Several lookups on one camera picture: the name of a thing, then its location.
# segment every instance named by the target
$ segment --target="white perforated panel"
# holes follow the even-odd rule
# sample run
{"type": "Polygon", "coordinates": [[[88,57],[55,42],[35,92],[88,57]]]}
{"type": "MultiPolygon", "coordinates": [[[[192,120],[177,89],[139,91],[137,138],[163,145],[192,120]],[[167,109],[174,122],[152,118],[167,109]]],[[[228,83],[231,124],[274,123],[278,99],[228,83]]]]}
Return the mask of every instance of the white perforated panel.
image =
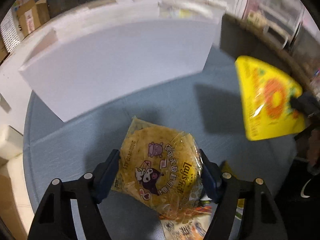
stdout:
{"type": "Polygon", "coordinates": [[[11,52],[21,41],[14,26],[11,9],[0,24],[1,36],[8,52],[11,52]]]}

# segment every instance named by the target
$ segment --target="lay's chip bag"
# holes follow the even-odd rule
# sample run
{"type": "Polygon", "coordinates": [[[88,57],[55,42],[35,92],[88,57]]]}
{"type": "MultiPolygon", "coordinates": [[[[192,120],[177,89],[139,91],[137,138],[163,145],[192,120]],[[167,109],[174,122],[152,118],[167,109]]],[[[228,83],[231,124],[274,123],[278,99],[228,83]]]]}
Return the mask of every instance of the lay's chip bag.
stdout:
{"type": "Polygon", "coordinates": [[[302,87],[283,71],[248,56],[236,60],[246,136],[251,141],[299,133],[303,114],[290,106],[302,87]]]}

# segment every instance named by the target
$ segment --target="beige floor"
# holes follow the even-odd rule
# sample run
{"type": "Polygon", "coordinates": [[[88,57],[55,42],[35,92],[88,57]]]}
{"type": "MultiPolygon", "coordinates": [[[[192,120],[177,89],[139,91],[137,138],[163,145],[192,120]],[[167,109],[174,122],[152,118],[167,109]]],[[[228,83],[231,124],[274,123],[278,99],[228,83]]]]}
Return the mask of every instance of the beige floor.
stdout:
{"type": "Polygon", "coordinates": [[[22,154],[0,168],[0,216],[17,240],[27,239],[33,220],[23,172],[22,154]]]}

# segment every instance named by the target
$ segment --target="yellow package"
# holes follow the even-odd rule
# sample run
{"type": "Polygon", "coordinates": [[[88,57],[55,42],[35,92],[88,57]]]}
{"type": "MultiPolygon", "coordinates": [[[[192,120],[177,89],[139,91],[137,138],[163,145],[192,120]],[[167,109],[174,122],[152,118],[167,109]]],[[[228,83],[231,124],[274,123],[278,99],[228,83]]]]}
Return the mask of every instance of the yellow package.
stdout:
{"type": "Polygon", "coordinates": [[[303,114],[290,107],[290,97],[302,94],[301,86],[283,71],[252,57],[236,60],[244,126],[251,141],[299,133],[303,114]]]}
{"type": "Polygon", "coordinates": [[[191,216],[202,189],[202,163],[191,134],[134,118],[120,157],[114,190],[170,220],[191,216]]]}

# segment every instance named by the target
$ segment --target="cardboard box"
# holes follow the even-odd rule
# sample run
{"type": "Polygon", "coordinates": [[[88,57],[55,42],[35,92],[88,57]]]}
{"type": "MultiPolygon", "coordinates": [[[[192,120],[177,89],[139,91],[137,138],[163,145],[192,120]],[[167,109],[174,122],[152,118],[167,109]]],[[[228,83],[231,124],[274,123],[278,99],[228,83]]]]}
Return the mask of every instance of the cardboard box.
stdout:
{"type": "Polygon", "coordinates": [[[8,55],[7,49],[5,48],[2,37],[0,36],[0,64],[7,57],[7,55],[8,55]]]}
{"type": "Polygon", "coordinates": [[[24,37],[50,20],[47,0],[29,0],[17,10],[17,17],[24,37]]]}

